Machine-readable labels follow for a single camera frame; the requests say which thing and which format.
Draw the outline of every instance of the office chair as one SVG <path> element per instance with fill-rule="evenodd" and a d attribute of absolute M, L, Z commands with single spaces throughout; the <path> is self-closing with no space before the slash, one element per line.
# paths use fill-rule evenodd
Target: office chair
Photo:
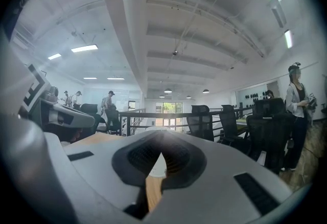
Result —
<path fill-rule="evenodd" d="M 100 119 L 101 119 L 101 116 L 99 114 L 97 114 L 98 105 L 96 105 L 96 104 L 82 104 L 80 107 L 80 111 L 94 117 L 95 123 L 90 128 L 83 128 L 78 140 L 84 139 L 86 137 L 89 137 L 89 136 L 95 134 L 97 127 L 99 125 Z"/>
<path fill-rule="evenodd" d="M 120 134 L 120 123 L 119 123 L 119 112 L 118 110 L 109 110 L 105 109 L 108 121 L 107 127 L 109 129 L 110 134 Z"/>
<path fill-rule="evenodd" d="M 99 123 L 104 123 L 105 126 L 98 126 L 97 127 L 97 132 L 109 133 L 109 127 L 108 127 L 107 122 L 104 120 L 104 118 L 100 117 L 100 122 Z"/>
<path fill-rule="evenodd" d="M 223 112 L 219 114 L 221 125 L 224 130 L 224 135 L 220 136 L 221 144 L 228 144 L 244 154 L 249 154 L 251 142 L 249 139 L 244 139 L 239 136 L 246 130 L 238 130 L 234 107 L 232 105 L 222 105 L 222 107 Z"/>
<path fill-rule="evenodd" d="M 209 114 L 209 108 L 206 105 L 192 105 L 192 113 L 199 114 L 196 117 L 187 117 L 186 121 L 188 122 L 190 132 L 192 136 L 214 141 L 214 132 L 213 132 L 213 118 Z M 200 131 L 200 116 L 202 116 L 202 130 Z"/>
<path fill-rule="evenodd" d="M 293 116 L 286 113 L 280 98 L 257 101 L 253 113 L 246 118 L 251 136 L 249 156 L 258 160 L 265 151 L 264 166 L 278 174 L 284 164 L 284 150 L 292 131 Z"/>

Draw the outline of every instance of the window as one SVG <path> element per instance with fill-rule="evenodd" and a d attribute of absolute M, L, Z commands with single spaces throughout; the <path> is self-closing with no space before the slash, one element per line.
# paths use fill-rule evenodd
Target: window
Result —
<path fill-rule="evenodd" d="M 157 102 L 155 106 L 156 113 L 176 114 L 183 113 L 183 103 L 181 102 Z M 182 127 L 176 125 L 183 125 L 183 118 L 178 119 L 156 119 L 156 126 L 165 126 L 177 132 L 182 132 Z"/>
<path fill-rule="evenodd" d="M 135 101 L 128 101 L 128 111 L 135 109 Z"/>

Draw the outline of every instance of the wooden desk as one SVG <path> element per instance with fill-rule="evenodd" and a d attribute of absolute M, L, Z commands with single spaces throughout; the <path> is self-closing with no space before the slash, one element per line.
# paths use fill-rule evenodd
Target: wooden desk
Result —
<path fill-rule="evenodd" d="M 246 126 L 246 119 L 238 119 L 236 120 L 236 124 Z"/>
<path fill-rule="evenodd" d="M 72 143 L 69 146 L 90 145 L 95 143 L 115 141 L 120 138 L 126 138 L 126 137 L 97 132 L 94 135 L 79 140 L 75 143 Z M 147 193 L 149 211 L 152 211 L 161 200 L 161 182 L 163 179 L 164 177 L 152 177 L 152 176 L 148 176 L 146 178 L 146 193 Z"/>

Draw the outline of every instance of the white cardigan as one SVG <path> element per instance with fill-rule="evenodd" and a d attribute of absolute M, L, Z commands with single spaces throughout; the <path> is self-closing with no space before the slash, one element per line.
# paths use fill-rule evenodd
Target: white cardigan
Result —
<path fill-rule="evenodd" d="M 305 99 L 304 100 L 307 100 L 308 101 L 308 93 L 307 93 L 307 90 L 306 88 L 303 86 L 303 84 L 301 83 L 302 85 L 302 88 L 305 90 Z M 287 94 L 286 94 L 286 109 L 291 112 L 294 116 L 296 117 L 300 117 L 300 118 L 304 118 L 305 115 L 303 113 L 303 109 L 302 107 L 298 107 L 297 104 L 298 102 L 300 102 L 300 96 L 298 95 L 298 92 L 297 92 L 297 89 L 296 89 L 296 86 L 291 83 L 289 86 L 288 86 L 288 89 L 287 89 Z M 309 120 L 311 119 L 311 111 L 308 110 L 308 115 L 309 115 Z"/>

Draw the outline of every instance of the black pants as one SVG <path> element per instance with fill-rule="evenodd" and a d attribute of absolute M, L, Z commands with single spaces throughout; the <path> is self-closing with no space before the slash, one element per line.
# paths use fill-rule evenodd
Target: black pants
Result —
<path fill-rule="evenodd" d="M 287 153 L 286 167 L 295 169 L 297 163 L 301 157 L 301 152 L 303 145 L 305 144 L 306 135 L 308 129 L 308 119 L 305 118 L 295 118 L 292 130 L 292 139 L 294 141 L 294 147 L 290 149 Z"/>

